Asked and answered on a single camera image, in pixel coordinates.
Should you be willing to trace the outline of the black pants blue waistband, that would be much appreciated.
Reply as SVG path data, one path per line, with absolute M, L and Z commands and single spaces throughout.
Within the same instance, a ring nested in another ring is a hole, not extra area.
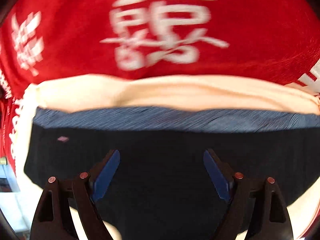
M 274 178 L 289 212 L 319 178 L 319 116 L 38 108 L 24 170 L 44 189 L 50 177 L 73 179 L 118 150 L 120 164 L 95 202 L 103 223 L 114 225 L 123 239 L 213 239 L 227 204 L 204 166 L 207 149 L 248 178 Z

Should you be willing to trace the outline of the cream towel cushion cover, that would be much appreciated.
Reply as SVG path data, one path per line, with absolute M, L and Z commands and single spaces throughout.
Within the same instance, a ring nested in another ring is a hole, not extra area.
M 270 110 L 319 114 L 319 93 L 297 83 L 279 85 L 225 75 L 174 75 L 126 81 L 106 75 L 81 75 L 30 85 L 17 124 L 16 176 L 20 190 L 38 200 L 40 188 L 23 171 L 36 108 L 67 113 L 116 107 L 166 107 L 198 112 L 209 109 Z

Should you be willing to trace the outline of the red sofa cover white characters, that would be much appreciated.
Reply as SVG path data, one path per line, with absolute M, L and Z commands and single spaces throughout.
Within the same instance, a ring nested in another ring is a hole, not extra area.
M 319 93 L 319 18 L 307 0 L 6 0 L 1 154 L 16 172 L 26 89 L 106 75 L 225 75 Z

